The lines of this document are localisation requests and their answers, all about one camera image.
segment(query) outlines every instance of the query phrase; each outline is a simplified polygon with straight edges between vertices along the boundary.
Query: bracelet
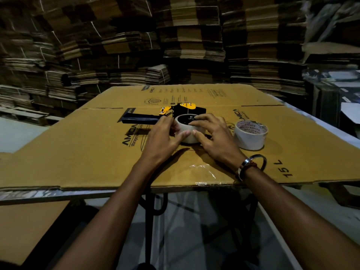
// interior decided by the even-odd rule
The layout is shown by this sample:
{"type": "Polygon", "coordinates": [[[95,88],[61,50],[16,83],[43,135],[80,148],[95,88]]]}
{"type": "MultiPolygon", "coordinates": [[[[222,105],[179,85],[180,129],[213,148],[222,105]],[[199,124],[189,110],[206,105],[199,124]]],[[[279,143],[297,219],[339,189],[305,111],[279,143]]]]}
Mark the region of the bracelet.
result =
{"type": "Polygon", "coordinates": [[[245,161],[239,167],[237,173],[238,173],[240,181],[244,180],[243,179],[244,173],[249,167],[257,167],[257,164],[255,162],[253,162],[252,160],[255,158],[259,158],[259,157],[261,157],[263,159],[263,163],[262,163],[260,170],[263,171],[265,169],[266,163],[267,163],[266,157],[261,154],[254,154],[253,156],[250,156],[249,158],[245,159],[245,161]]]}

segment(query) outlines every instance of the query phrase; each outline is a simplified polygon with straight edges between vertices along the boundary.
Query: silver bangle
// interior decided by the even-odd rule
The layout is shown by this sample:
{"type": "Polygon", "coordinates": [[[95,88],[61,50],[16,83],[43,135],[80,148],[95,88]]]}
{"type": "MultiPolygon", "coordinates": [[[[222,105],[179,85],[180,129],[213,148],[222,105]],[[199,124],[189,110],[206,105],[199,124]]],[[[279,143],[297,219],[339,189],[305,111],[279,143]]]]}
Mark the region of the silver bangle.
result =
{"type": "Polygon", "coordinates": [[[267,163],[267,160],[266,160],[266,157],[261,155],[261,154],[254,154],[252,156],[250,156],[249,158],[245,159],[245,161],[241,164],[242,168],[239,168],[238,169],[238,175],[239,175],[239,179],[241,181],[243,181],[243,175],[244,175],[244,172],[246,170],[246,166],[249,165],[251,163],[251,161],[255,158],[259,158],[261,157],[263,159],[263,163],[262,163],[262,166],[260,168],[261,171],[263,171],[266,167],[266,163],[267,163]]]}

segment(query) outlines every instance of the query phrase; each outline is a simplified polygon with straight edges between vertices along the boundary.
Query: cardboard sheet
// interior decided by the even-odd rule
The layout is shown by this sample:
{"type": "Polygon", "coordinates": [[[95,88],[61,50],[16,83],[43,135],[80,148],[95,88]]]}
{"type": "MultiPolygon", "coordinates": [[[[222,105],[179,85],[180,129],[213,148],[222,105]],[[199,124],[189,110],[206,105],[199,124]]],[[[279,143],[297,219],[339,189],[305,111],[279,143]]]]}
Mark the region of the cardboard sheet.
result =
{"type": "Polygon", "coordinates": [[[0,206],[0,260],[21,265],[68,203],[0,206]]]}
{"type": "MultiPolygon", "coordinates": [[[[311,119],[284,105],[271,106],[272,98],[251,86],[231,85],[239,88],[233,94],[227,90],[228,85],[196,86],[206,90],[221,88],[231,95],[214,99],[203,92],[191,98],[191,102],[205,107],[208,113],[223,116],[230,128],[239,119],[256,120],[268,127],[264,147],[256,152],[244,152],[248,156],[265,155],[268,159],[265,171],[277,182],[360,179],[360,150],[311,119]]],[[[167,86],[171,87],[194,88],[193,85],[167,86]]],[[[156,91],[161,93],[159,88],[154,87],[154,98],[156,91]]],[[[162,106],[144,103],[149,92],[143,96],[142,87],[132,89],[132,96],[126,98],[121,95],[130,93],[130,87],[111,88],[0,163],[0,188],[120,186],[140,157],[151,126],[123,124],[119,119],[125,112],[157,114],[162,106]]],[[[234,184],[234,175],[215,163],[200,145],[180,145],[172,163],[160,172],[152,186],[229,184],[234,184]]]]}

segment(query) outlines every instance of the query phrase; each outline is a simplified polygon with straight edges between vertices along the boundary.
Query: floor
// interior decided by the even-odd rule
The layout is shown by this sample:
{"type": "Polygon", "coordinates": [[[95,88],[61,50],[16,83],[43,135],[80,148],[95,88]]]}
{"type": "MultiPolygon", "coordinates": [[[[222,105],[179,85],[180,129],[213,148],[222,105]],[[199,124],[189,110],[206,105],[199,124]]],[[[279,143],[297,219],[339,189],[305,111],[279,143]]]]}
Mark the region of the floor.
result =
{"type": "MultiPolygon", "coordinates": [[[[46,127],[0,118],[0,152],[15,152],[46,127]]],[[[339,206],[326,189],[316,185],[302,190],[286,187],[325,219],[360,244],[360,211],[339,206]]],[[[353,193],[359,188],[350,187],[353,193]]],[[[231,193],[244,197],[248,193],[231,193]]],[[[101,207],[107,198],[86,200],[101,207]]],[[[259,266],[244,266],[227,228],[224,216],[229,213],[225,198],[218,192],[182,192],[169,194],[165,213],[154,218],[151,263],[156,269],[301,269],[283,238],[262,206],[256,210],[250,241],[259,259],[259,266]]],[[[161,199],[155,200],[157,209],[161,199]]],[[[136,269],[145,261],[145,210],[138,207],[131,224],[117,269],[136,269]]]]}

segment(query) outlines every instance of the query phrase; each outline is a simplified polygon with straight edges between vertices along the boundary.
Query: hand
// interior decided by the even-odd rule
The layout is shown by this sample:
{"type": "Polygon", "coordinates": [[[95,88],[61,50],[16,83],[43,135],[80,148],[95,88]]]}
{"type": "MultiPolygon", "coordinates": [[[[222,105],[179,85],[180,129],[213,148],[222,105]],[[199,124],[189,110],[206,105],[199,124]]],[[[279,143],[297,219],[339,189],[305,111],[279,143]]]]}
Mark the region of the hand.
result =
{"type": "Polygon", "coordinates": [[[198,126],[211,133],[212,139],[207,139],[203,133],[194,130],[193,135],[198,139],[204,150],[233,171],[237,171],[241,163],[247,158],[235,144],[234,137],[228,129],[223,117],[215,117],[213,114],[201,114],[195,117],[196,121],[189,123],[198,126]]]}
{"type": "Polygon", "coordinates": [[[190,134],[190,131],[180,132],[178,123],[172,117],[162,116],[149,132],[139,161],[148,165],[149,169],[155,170],[190,134]],[[170,129],[175,133],[175,138],[172,140],[170,140],[170,129]]]}

